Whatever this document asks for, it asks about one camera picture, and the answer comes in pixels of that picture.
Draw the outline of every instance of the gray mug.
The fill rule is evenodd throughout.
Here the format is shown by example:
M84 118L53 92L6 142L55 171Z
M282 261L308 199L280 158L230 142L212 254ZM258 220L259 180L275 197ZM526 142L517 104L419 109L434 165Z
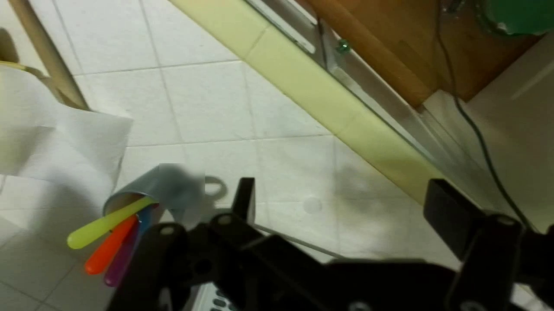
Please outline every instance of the gray mug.
M103 204L103 215L124 208L140 197L152 199L174 222L183 222L187 209L202 197L202 185L178 166L159 165L112 194Z

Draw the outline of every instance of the green object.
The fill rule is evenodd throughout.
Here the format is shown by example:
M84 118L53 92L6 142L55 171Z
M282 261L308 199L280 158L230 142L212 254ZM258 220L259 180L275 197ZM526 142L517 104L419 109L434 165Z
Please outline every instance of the green object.
M481 18L505 35L554 32L554 0L477 0Z
M339 42L335 44L335 52L346 54L348 51L349 51L349 45L348 45L346 40L339 40Z

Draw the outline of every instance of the floor tile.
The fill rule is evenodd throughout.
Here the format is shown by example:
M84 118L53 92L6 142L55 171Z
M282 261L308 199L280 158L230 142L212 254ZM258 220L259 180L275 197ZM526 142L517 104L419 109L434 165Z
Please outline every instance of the floor tile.
M58 311L103 311L110 296L112 289L103 286L102 277L90 277L81 265L76 265L46 299L46 305Z
M183 142L252 139L240 63L164 70Z
M330 137L259 140L261 178L266 203L334 197L334 152Z
M0 284L0 301L5 311L32 311L38 301Z
M45 299L72 265L72 258L32 234L19 234L0 249L0 280L36 299Z
M309 114L244 64L256 137L328 135Z
M348 199L406 197L393 182L341 140L334 144L337 196Z
M53 306L48 306L48 305L39 305L36 311L58 311L58 310L53 310Z
M334 204L316 197L301 203L264 203L268 227L332 249L337 241Z
M84 76L88 106L95 111L122 109L133 128L128 146L178 144L173 109L157 70Z
M339 249L406 249L413 203L406 199L337 201Z
M22 229L0 216L0 249L10 242Z
M242 177L259 177L256 144L249 140L185 144L183 170L202 182L214 208L230 208Z
M138 0L55 0L83 73L155 68Z
M161 66L237 59L167 0L142 0Z

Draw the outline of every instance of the white wall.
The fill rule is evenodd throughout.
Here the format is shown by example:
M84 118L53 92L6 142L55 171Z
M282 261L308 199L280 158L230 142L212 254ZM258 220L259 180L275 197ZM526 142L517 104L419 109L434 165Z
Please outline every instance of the white wall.
M519 208L540 229L554 223L554 37L538 42L464 108L483 130L496 171ZM474 163L479 168L472 173L474 185L467 184L464 190L505 208L451 99L436 94L425 109L457 142L457 175L467 177Z

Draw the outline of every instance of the wooden cabinet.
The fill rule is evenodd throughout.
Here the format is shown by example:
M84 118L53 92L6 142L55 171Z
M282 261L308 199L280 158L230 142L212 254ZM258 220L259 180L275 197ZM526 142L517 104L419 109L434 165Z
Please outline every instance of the wooden cabinet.
M438 0L303 0L327 21L410 106L450 89L436 44ZM486 32L469 4L441 14L457 92L472 99L536 38L505 38Z

